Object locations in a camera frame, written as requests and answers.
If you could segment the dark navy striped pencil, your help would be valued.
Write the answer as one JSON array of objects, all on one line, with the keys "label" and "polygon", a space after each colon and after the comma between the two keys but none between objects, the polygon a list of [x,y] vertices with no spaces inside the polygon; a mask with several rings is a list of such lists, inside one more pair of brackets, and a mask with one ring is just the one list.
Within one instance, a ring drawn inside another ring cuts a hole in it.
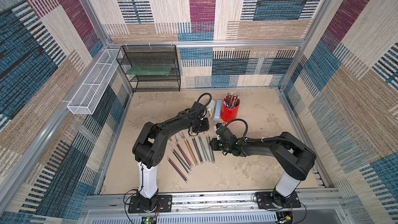
[{"label": "dark navy striped pencil", "polygon": [[199,158],[200,163],[201,163],[201,164],[204,164],[203,157],[202,157],[202,155],[201,155],[201,153],[200,153],[200,150],[199,150],[199,147],[198,147],[198,144],[197,144],[196,139],[193,138],[193,139],[192,139],[192,142],[193,142],[193,145],[194,145],[195,150],[196,150],[196,152],[197,152],[197,155],[198,155],[198,158]]}]

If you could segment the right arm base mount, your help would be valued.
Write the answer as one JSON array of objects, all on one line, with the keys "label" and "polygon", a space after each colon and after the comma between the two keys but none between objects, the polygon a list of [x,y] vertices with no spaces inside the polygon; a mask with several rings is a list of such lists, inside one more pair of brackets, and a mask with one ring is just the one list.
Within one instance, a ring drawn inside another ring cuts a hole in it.
[{"label": "right arm base mount", "polygon": [[301,208],[301,202],[294,191],[287,197],[282,196],[277,191],[256,192],[252,197],[258,208],[268,211],[277,211],[284,208]]}]

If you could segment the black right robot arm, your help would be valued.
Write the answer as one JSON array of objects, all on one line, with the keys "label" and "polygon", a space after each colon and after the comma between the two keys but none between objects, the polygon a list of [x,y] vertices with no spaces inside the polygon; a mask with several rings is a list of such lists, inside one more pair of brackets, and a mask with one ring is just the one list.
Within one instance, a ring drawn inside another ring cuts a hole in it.
[{"label": "black right robot arm", "polygon": [[[245,131],[237,138],[228,126],[242,122]],[[306,180],[313,168],[317,155],[307,145],[289,132],[271,138],[251,139],[247,137],[248,123],[243,119],[233,119],[225,125],[216,125],[216,138],[209,144],[213,151],[221,151],[225,156],[236,157],[268,156],[274,157],[284,169],[284,173],[268,197],[277,207],[287,204],[298,185]]]}]

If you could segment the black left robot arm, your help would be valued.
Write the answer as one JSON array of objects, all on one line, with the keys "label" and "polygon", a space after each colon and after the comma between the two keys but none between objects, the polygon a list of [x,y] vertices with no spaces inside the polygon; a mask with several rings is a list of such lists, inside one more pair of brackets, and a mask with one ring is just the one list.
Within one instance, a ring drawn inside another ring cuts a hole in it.
[{"label": "black left robot arm", "polygon": [[170,137],[183,130],[195,134],[209,130],[206,117],[207,106],[212,101],[210,93],[203,93],[194,104],[164,122],[144,124],[132,149],[140,170],[139,197],[152,200],[159,192],[157,186],[157,166],[162,161]]}]

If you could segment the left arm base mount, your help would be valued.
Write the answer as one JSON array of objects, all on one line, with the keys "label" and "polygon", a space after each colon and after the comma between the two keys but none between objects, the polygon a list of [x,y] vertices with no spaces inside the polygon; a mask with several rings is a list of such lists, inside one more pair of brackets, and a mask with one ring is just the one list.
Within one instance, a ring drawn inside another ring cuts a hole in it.
[{"label": "left arm base mount", "polygon": [[150,199],[132,196],[127,212],[129,214],[155,213],[159,210],[161,213],[169,213],[172,210],[172,203],[172,195],[154,195]]}]

